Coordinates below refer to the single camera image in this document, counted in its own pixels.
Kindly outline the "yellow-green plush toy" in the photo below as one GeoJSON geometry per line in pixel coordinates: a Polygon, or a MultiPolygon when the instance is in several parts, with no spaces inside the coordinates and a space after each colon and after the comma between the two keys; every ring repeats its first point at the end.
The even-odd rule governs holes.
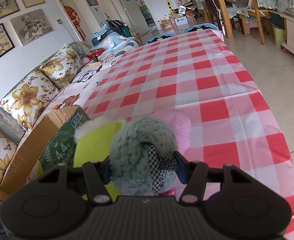
{"type": "Polygon", "coordinates": [[[91,160],[110,161],[111,183],[123,176],[123,169],[128,167],[128,158],[125,155],[123,141],[119,140],[121,129],[126,120],[112,120],[105,116],[99,116],[94,120],[86,121],[76,128],[74,139],[76,151],[74,155],[74,168],[80,168],[91,160]]]}

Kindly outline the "green printed cardboard box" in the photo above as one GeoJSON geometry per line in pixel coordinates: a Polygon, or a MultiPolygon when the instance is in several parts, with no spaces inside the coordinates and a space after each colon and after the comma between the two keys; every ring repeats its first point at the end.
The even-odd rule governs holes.
{"type": "Polygon", "coordinates": [[[58,109],[44,115],[21,142],[0,184],[3,202],[26,183],[59,163],[74,167],[75,130],[90,117],[80,106],[58,109]]]}

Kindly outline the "cartoon print sofa sheet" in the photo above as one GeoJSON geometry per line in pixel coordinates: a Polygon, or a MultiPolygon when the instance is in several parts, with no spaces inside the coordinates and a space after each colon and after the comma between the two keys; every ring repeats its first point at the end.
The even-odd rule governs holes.
{"type": "Polygon", "coordinates": [[[73,105],[84,106],[92,92],[94,92],[107,73],[127,51],[118,50],[102,57],[99,62],[89,62],[74,77],[72,82],[50,102],[47,109],[55,111],[73,105]]]}

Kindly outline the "red white checkered tablecloth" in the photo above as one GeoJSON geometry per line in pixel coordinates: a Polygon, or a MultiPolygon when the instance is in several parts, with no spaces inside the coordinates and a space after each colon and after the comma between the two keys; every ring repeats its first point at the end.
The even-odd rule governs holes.
{"type": "Polygon", "coordinates": [[[135,118],[176,108],[191,120],[185,157],[233,164],[284,197],[292,209],[294,168],[284,135],[239,59],[210,29],[125,53],[84,105],[96,118],[135,118]]]}

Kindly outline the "floral cushion sofa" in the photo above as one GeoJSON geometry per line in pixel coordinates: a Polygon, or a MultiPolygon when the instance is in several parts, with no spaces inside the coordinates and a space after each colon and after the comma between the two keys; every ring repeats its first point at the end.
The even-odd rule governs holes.
{"type": "MultiPolygon", "coordinates": [[[[71,84],[84,66],[89,47],[82,42],[63,47],[22,78],[0,101],[0,109],[24,132],[30,131],[59,91],[71,84]]],[[[17,143],[0,130],[0,184],[17,143]]]]}

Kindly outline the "blue chair back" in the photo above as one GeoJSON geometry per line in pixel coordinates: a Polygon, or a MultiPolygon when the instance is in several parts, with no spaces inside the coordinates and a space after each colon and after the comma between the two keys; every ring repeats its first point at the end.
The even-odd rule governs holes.
{"type": "Polygon", "coordinates": [[[219,30],[219,28],[216,25],[212,24],[212,23],[202,23],[202,24],[194,25],[192,27],[188,27],[187,29],[185,29],[183,31],[183,33],[186,34],[186,33],[190,33],[190,32],[193,32],[193,31],[198,31],[200,29],[203,29],[203,30],[205,30],[205,29],[219,30]]]}

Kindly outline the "green waste bin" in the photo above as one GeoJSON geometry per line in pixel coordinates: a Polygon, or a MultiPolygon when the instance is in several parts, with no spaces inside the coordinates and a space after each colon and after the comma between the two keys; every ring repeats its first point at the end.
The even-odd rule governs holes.
{"type": "Polygon", "coordinates": [[[282,48],[283,47],[283,42],[286,42],[286,31],[285,29],[277,26],[277,25],[273,25],[273,33],[274,33],[274,40],[275,40],[275,44],[278,48],[282,48]]]}

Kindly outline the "wooden dining chair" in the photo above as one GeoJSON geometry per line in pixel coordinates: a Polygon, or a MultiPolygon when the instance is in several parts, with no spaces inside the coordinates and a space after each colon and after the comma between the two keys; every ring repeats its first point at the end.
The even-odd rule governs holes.
{"type": "Polygon", "coordinates": [[[239,11],[244,25],[246,25],[245,17],[254,17],[262,45],[265,45],[265,34],[270,35],[272,31],[271,12],[276,8],[277,0],[248,0],[247,6],[239,11]]]}

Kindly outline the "grey sketch wall picture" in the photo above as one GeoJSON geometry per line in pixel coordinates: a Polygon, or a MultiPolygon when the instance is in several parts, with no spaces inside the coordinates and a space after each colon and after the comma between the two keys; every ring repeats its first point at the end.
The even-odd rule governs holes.
{"type": "Polygon", "coordinates": [[[10,19],[22,46],[50,33],[53,28],[44,11],[37,9],[10,19]]]}

